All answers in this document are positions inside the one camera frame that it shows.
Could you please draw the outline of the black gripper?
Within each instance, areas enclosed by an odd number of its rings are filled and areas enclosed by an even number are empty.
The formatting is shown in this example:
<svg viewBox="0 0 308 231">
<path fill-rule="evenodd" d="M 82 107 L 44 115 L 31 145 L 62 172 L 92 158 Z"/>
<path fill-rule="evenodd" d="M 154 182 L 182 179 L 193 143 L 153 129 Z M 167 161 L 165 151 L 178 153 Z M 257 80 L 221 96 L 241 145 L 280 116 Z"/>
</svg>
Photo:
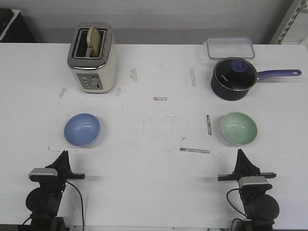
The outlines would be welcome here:
<svg viewBox="0 0 308 231">
<path fill-rule="evenodd" d="M 260 172 L 257 166 L 255 166 L 245 155 L 242 149 L 237 151 L 237 159 L 235 168 L 257 168 L 255 171 L 239 170 L 235 169 L 231 174 L 218 175 L 218 181 L 237 181 L 242 177 L 250 176 L 264 176 L 267 179 L 273 179 L 276 177 L 274 172 Z"/>
<path fill-rule="evenodd" d="M 67 180 L 84 180 L 84 173 L 73 173 L 69 162 L 69 153 L 64 150 L 59 157 L 50 165 L 46 166 L 47 169 L 54 169 L 57 176 L 47 177 L 46 184 L 65 184 Z"/>
</svg>

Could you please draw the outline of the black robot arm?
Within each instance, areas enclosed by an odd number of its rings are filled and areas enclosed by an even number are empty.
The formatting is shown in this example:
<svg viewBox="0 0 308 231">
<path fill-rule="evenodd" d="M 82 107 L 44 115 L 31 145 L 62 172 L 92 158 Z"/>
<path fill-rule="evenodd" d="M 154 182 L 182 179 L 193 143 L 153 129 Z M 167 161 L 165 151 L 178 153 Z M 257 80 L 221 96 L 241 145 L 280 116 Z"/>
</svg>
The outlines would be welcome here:
<svg viewBox="0 0 308 231">
<path fill-rule="evenodd" d="M 267 179 L 276 177 L 274 172 L 261 172 L 246 157 L 242 149 L 238 149 L 234 171 L 231 174 L 219 175 L 218 181 L 238 182 L 240 199 L 244 212 L 239 212 L 245 220 L 237 221 L 232 231 L 271 231 L 274 220 L 278 217 L 280 208 L 278 202 L 266 191 L 272 189 Z"/>
<path fill-rule="evenodd" d="M 26 207 L 31 211 L 26 226 L 28 231 L 68 231 L 63 217 L 57 216 L 66 184 L 77 188 L 70 180 L 83 180 L 84 173 L 73 173 L 69 163 L 68 151 L 64 150 L 59 157 L 44 168 L 34 168 L 28 178 L 38 182 L 26 198 Z"/>
</svg>

